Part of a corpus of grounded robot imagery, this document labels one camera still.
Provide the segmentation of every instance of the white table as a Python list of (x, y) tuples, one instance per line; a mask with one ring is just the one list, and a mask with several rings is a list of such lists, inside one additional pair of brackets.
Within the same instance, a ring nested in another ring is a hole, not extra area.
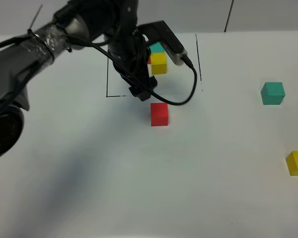
[[(179, 37), (199, 71), (195, 35)], [(30, 82), (23, 135), (0, 158), (0, 238), (298, 238), (285, 162), (298, 150), (298, 32), (197, 39), (202, 82), (167, 127), (150, 125), (155, 99), (106, 98), (107, 60), (93, 50)], [(180, 101), (192, 81), (165, 96)], [(266, 81), (283, 82), (280, 106), (262, 105)]]

